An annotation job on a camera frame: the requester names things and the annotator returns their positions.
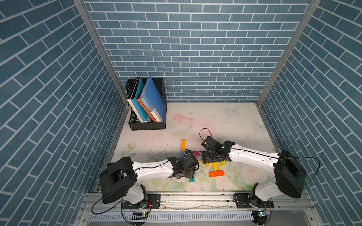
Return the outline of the yellow long block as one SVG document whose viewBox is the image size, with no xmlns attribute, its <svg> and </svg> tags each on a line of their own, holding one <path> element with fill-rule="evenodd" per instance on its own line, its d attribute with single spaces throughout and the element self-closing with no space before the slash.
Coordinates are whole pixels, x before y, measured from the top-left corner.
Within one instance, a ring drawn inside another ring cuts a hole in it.
<svg viewBox="0 0 362 226">
<path fill-rule="evenodd" d="M 212 168 L 213 168 L 214 171 L 219 171 L 220 170 L 217 163 L 211 163 L 211 165 L 212 165 Z"/>
</svg>

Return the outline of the orange-yellow long block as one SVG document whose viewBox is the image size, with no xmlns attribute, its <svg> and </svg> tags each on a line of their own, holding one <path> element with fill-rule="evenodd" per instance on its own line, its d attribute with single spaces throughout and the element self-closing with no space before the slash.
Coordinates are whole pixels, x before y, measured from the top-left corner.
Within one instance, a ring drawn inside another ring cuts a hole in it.
<svg viewBox="0 0 362 226">
<path fill-rule="evenodd" d="M 180 144 L 180 151 L 185 152 L 185 150 L 186 150 L 186 140 L 182 139 Z"/>
</svg>

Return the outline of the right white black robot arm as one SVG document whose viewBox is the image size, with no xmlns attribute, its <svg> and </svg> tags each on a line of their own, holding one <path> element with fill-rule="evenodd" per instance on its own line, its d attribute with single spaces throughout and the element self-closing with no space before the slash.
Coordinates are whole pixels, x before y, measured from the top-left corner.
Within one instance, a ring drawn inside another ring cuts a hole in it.
<svg viewBox="0 0 362 226">
<path fill-rule="evenodd" d="M 222 161 L 245 163 L 271 174 L 269 180 L 262 183 L 257 181 L 248 196 L 234 195 L 239 209 L 272 209 L 274 197 L 287 195 L 299 199 L 302 196 L 306 171 L 290 152 L 261 152 L 231 141 L 221 144 L 211 136 L 208 136 L 201 145 L 206 149 L 201 154 L 204 164 Z"/>
</svg>

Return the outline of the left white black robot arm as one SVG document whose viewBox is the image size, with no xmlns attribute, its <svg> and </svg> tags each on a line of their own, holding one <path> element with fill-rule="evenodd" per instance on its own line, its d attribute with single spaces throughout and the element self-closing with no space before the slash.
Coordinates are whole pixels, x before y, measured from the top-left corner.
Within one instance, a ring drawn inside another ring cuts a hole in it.
<svg viewBox="0 0 362 226">
<path fill-rule="evenodd" d="M 149 201 L 145 186 L 151 179 L 193 179 L 199 169 L 199 161 L 193 154 L 184 157 L 168 157 L 160 162 L 140 163 L 130 156 L 109 163 L 100 173 L 100 187 L 104 204 L 125 201 L 132 209 L 140 209 Z"/>
</svg>

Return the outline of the orange block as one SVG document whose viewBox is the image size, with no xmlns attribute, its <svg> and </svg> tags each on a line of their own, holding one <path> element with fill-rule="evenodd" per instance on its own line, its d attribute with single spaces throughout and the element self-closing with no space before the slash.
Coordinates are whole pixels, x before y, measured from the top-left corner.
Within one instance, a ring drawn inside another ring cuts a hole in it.
<svg viewBox="0 0 362 226">
<path fill-rule="evenodd" d="M 221 177 L 221 176 L 224 176 L 224 171 L 223 170 L 217 170 L 217 171 L 209 172 L 209 177 L 210 178 L 216 178 L 216 177 Z"/>
</svg>

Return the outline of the black mesh book basket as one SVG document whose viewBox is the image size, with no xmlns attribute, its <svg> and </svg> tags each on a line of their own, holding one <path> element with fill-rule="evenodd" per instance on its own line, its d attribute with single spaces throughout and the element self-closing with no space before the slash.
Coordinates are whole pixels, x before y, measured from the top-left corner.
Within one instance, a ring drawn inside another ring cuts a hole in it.
<svg viewBox="0 0 362 226">
<path fill-rule="evenodd" d="M 133 131 L 164 130 L 167 103 L 164 80 L 157 77 L 130 79 L 126 84 L 131 108 L 129 126 Z"/>
</svg>

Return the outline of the blue book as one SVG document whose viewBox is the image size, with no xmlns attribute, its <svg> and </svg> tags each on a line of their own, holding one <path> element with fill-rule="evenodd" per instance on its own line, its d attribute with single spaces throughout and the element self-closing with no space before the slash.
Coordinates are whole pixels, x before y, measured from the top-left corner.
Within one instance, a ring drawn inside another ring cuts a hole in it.
<svg viewBox="0 0 362 226">
<path fill-rule="evenodd" d="M 164 121 L 164 100 L 151 77 L 147 79 L 140 99 L 154 116 L 156 122 Z"/>
</svg>

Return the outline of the orange spine book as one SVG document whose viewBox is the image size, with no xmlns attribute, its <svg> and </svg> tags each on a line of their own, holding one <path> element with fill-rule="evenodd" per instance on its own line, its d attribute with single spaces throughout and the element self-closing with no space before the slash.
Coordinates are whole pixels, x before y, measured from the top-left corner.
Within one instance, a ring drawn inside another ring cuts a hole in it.
<svg viewBox="0 0 362 226">
<path fill-rule="evenodd" d="M 151 114 L 151 112 L 148 110 L 148 108 L 143 104 L 140 98 L 137 99 L 138 103 L 142 106 L 142 108 L 145 110 L 145 112 L 148 114 L 148 116 L 151 118 L 153 122 L 156 122 L 156 119 Z"/>
</svg>

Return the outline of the white black book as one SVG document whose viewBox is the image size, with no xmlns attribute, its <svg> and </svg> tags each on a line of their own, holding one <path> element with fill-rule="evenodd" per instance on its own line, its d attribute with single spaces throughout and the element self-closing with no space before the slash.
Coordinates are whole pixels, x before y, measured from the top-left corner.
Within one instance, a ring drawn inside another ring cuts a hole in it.
<svg viewBox="0 0 362 226">
<path fill-rule="evenodd" d="M 132 110 L 134 111 L 134 113 L 136 114 L 138 120 L 139 120 L 140 122 L 143 122 L 140 113 L 138 112 L 135 104 L 133 103 L 133 100 L 134 100 L 135 95 L 136 95 L 136 91 L 137 91 L 137 87 L 138 87 L 139 80 L 140 80 L 139 77 L 135 80 L 135 82 L 134 82 L 134 84 L 133 84 L 133 86 L 132 86 L 132 88 L 131 88 L 131 91 L 130 91 L 130 93 L 129 93 L 129 95 L 128 95 L 127 101 L 128 101 L 128 103 L 129 103 L 130 107 L 132 108 Z"/>
</svg>

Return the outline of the teal book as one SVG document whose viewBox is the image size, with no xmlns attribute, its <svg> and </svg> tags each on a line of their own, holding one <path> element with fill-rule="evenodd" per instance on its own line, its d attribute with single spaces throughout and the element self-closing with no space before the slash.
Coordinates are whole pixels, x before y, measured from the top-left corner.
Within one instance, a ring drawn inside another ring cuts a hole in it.
<svg viewBox="0 0 362 226">
<path fill-rule="evenodd" d="M 135 80 L 135 83 L 131 89 L 131 93 L 129 95 L 128 102 L 132 107 L 133 111 L 135 112 L 138 120 L 141 123 L 150 122 L 150 117 L 140 104 L 140 96 L 144 88 L 144 83 L 142 82 L 141 78 L 138 77 Z"/>
</svg>

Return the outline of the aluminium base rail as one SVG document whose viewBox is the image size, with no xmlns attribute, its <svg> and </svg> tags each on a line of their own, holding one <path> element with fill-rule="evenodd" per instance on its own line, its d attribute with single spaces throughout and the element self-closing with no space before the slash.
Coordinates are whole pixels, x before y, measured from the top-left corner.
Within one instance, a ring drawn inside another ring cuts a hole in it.
<svg viewBox="0 0 362 226">
<path fill-rule="evenodd" d="M 313 210 L 314 206 L 306 192 L 301 198 L 280 195 L 263 204 L 251 204 L 247 191 L 220 192 L 149 192 L 145 204 L 131 204 L 129 201 L 115 201 L 103 204 L 101 193 L 88 193 L 81 213 L 125 212 L 125 211 L 304 211 Z"/>
</svg>

